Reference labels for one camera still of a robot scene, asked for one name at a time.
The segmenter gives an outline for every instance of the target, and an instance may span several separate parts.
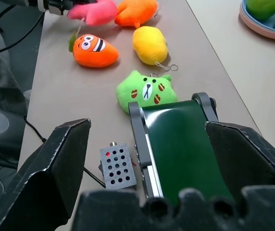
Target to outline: bowl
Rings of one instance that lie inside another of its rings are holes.
[[[275,39],[275,15],[264,21],[254,19],[247,11],[247,0],[243,0],[239,12],[241,20],[256,33]]]

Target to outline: gray table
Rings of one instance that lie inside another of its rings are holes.
[[[157,18],[147,23],[164,34],[169,48],[169,64],[179,70],[169,72],[172,85],[180,100],[189,100],[195,92],[207,92],[217,102],[221,121],[252,127],[257,130],[244,103],[228,77],[211,44],[207,40],[186,0],[160,1]],[[129,117],[117,104],[116,86],[132,70],[148,75],[163,74],[158,67],[143,64],[132,47],[134,29],[104,26],[83,27],[81,34],[99,36],[114,45],[120,54],[117,64],[104,69],[84,68],[74,62],[68,52],[67,40],[77,29],[78,22],[65,16],[46,13],[38,52],[28,120],[44,136],[64,122],[90,118],[92,128],[88,139],[85,166],[95,175],[98,170],[99,150],[110,142],[128,143],[136,162]],[[26,126],[19,167],[41,145],[41,140]],[[138,193],[144,201],[141,176],[135,168]],[[84,174],[80,191],[100,189]],[[70,224],[58,230],[69,230]]]

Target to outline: green bear plush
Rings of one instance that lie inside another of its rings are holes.
[[[116,89],[116,97],[122,109],[128,113],[128,103],[137,102],[140,107],[177,102],[171,86],[171,76],[148,77],[133,71]]]

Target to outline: plush toy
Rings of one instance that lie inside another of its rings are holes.
[[[139,28],[154,16],[157,8],[156,0],[123,0],[117,7],[115,23]]]
[[[97,3],[75,5],[67,14],[70,19],[85,19],[89,26],[100,26],[115,20],[117,7],[112,0],[97,0]]]
[[[142,26],[133,33],[133,48],[142,62],[156,65],[166,59],[166,41],[158,28]]]
[[[118,51],[103,39],[94,35],[82,35],[74,43],[73,55],[83,66],[105,67],[117,60]]]
[[[177,102],[171,86],[171,76],[148,77],[133,71],[116,89],[117,100],[128,113],[128,103],[137,102],[140,107]]]

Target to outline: orange plush toy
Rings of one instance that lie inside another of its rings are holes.
[[[154,16],[157,8],[156,0],[124,0],[117,7],[115,23],[139,28]]]
[[[108,42],[94,35],[82,35],[73,48],[74,59],[83,66],[105,67],[118,58],[118,51]]]

